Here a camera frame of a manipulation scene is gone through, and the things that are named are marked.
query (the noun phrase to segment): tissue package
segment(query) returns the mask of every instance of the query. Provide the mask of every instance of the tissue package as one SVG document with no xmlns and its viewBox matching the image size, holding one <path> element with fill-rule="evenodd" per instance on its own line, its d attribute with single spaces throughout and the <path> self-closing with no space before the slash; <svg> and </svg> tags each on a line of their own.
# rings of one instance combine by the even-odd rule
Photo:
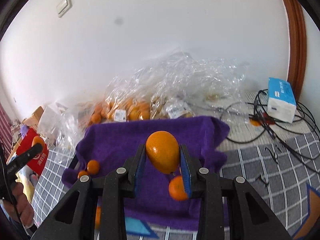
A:
<svg viewBox="0 0 320 240">
<path fill-rule="evenodd" d="M 297 106 L 290 83 L 278 78 L 269 78 L 268 94 L 268 115 L 292 123 Z"/>
</svg>

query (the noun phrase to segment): human hand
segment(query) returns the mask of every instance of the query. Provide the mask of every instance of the human hand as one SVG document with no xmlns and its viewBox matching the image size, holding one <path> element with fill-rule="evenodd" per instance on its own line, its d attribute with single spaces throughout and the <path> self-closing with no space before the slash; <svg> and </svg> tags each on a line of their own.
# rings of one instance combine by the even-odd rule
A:
<svg viewBox="0 0 320 240">
<path fill-rule="evenodd" d="M 33 216 L 35 214 L 31 204 L 29 203 L 27 196 L 23 193 L 22 183 L 17 183 L 12 189 L 12 194 L 17 200 L 17 210 L 20 214 L 21 222 L 24 226 L 30 226 L 33 222 Z M 19 221 L 17 214 L 14 210 L 14 206 L 6 200 L 3 200 L 3 207 L 9 216 L 15 220 Z"/>
</svg>

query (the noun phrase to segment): gray plaid fabric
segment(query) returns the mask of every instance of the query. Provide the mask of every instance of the gray plaid fabric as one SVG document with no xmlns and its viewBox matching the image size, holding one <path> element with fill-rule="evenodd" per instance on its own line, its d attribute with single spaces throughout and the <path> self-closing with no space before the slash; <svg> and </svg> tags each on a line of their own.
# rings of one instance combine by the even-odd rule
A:
<svg viewBox="0 0 320 240">
<path fill-rule="evenodd" d="M 312 133 L 287 139 L 286 143 L 304 156 L 314 157 L 320 154 L 319 141 Z M 61 182 L 61 174 L 70 161 L 61 164 L 55 162 L 56 151 L 57 149 L 50 150 L 46 168 L 36 186 L 32 201 L 37 225 L 40 225 L 67 191 Z M 278 154 L 279 164 L 273 161 L 269 151 Z M 225 153 L 228 160 L 221 169 L 220 176 L 233 179 L 240 175 L 246 178 L 292 235 L 308 214 L 306 184 L 310 184 L 317 190 L 320 189 L 319 175 L 305 168 L 280 143 L 252 146 Z M 314 161 L 303 161 L 320 171 L 320 158 Z M 259 176 L 265 182 L 269 182 L 267 187 L 257 179 Z M 149 225 L 159 239 L 196 239 L 197 232 L 194 231 Z M 150 240 L 142 236 L 128 235 L 127 237 L 128 240 Z M 225 227 L 225 239 L 229 239 L 228 227 Z"/>
</svg>

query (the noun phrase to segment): red bag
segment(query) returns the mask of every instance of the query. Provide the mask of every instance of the red bag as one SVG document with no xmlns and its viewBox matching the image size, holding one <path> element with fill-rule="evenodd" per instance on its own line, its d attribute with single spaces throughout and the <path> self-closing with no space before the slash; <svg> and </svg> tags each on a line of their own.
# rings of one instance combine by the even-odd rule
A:
<svg viewBox="0 0 320 240">
<path fill-rule="evenodd" d="M 23 138 L 20 146 L 18 147 L 16 154 L 21 155 L 26 150 L 31 148 L 33 138 L 35 136 L 38 136 L 35 130 L 33 128 L 30 128 L 27 132 L 27 135 Z M 44 170 L 45 163 L 47 161 L 49 155 L 49 151 L 47 149 L 47 145 L 45 145 L 42 153 L 38 154 L 36 157 L 34 157 L 32 160 L 30 160 L 27 165 L 32 169 L 35 173 L 37 173 L 39 176 L 41 175 L 42 171 Z"/>
</svg>

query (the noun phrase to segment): brown wood trim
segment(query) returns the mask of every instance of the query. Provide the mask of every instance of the brown wood trim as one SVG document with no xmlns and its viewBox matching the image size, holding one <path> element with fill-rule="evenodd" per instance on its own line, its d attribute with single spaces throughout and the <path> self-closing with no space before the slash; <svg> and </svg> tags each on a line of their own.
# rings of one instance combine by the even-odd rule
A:
<svg viewBox="0 0 320 240">
<path fill-rule="evenodd" d="M 302 90 L 307 62 L 307 33 L 303 11 L 297 0 L 283 0 L 289 20 L 290 63 L 287 81 L 296 100 Z"/>
</svg>

